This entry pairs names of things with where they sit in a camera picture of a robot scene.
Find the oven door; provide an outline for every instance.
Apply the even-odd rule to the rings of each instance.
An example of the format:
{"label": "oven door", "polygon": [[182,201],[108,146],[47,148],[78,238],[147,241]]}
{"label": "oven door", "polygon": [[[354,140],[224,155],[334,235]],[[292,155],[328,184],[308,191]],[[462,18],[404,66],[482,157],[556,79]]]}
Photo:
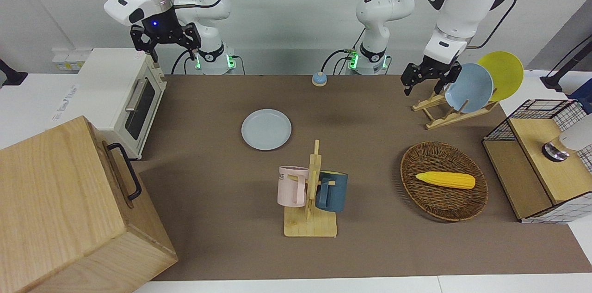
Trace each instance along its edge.
{"label": "oven door", "polygon": [[148,131],[162,97],[162,89],[144,64],[131,92],[131,97],[124,107],[116,129],[126,148],[131,150],[130,158],[138,159],[142,154]]}

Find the oven window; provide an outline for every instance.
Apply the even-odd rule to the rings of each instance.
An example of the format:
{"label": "oven window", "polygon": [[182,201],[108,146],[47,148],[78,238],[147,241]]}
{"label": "oven window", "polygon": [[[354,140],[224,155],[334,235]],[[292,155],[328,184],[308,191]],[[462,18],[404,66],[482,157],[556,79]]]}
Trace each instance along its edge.
{"label": "oven window", "polygon": [[138,108],[135,112],[131,112],[129,116],[127,116],[127,121],[125,121],[125,129],[127,129],[131,137],[133,137],[135,140],[138,140],[138,137],[140,137],[140,131],[142,131],[144,121],[148,116],[148,110],[150,110],[150,106],[152,105],[152,100],[154,99],[155,94],[156,91],[154,91],[154,87],[152,87],[152,84],[148,80],[148,84],[146,84],[144,93],[142,93],[142,98],[140,99]]}

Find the dark blue mug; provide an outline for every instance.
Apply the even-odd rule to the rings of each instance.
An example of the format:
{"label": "dark blue mug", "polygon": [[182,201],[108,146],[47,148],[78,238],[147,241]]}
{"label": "dark blue mug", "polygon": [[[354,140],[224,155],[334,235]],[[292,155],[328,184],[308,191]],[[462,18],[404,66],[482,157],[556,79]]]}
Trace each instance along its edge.
{"label": "dark blue mug", "polygon": [[319,180],[321,185],[317,189],[315,206],[324,211],[343,211],[347,191],[347,174],[338,171],[321,171]]}

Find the oven handle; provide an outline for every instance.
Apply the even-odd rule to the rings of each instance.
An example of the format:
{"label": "oven handle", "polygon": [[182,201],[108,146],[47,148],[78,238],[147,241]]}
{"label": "oven handle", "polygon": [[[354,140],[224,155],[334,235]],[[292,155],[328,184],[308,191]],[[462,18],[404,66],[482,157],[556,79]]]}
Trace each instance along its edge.
{"label": "oven handle", "polygon": [[147,78],[139,79],[136,82],[134,92],[131,94],[131,98],[125,106],[126,112],[135,112],[136,109],[138,109],[138,105],[140,104],[140,99],[142,98],[142,93],[144,93],[144,89],[146,89],[146,85],[148,85]]}
{"label": "oven handle", "polygon": [[123,159],[125,160],[125,164],[127,165],[127,169],[129,169],[131,178],[134,180],[134,184],[136,185],[136,191],[132,192],[131,195],[127,196],[128,200],[133,201],[136,198],[138,198],[138,196],[140,196],[140,194],[142,193],[142,185],[140,185],[140,181],[138,180],[136,171],[134,171],[134,167],[131,166],[131,161],[127,156],[127,153],[125,152],[123,146],[120,143],[113,143],[107,146],[107,150],[109,151],[115,150],[116,148],[120,149],[121,154],[123,155]]}

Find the wire basket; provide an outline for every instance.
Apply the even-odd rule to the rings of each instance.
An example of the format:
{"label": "wire basket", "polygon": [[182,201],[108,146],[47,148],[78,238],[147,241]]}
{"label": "wire basket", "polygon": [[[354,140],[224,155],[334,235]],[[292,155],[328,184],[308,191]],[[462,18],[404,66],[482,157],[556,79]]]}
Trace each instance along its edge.
{"label": "wire basket", "polygon": [[[470,174],[475,177],[475,188],[446,188],[415,177],[425,171]],[[471,219],[479,215],[487,203],[487,182],[482,171],[461,150],[446,143],[427,141],[410,147],[401,161],[401,180],[410,198],[438,219]]]}

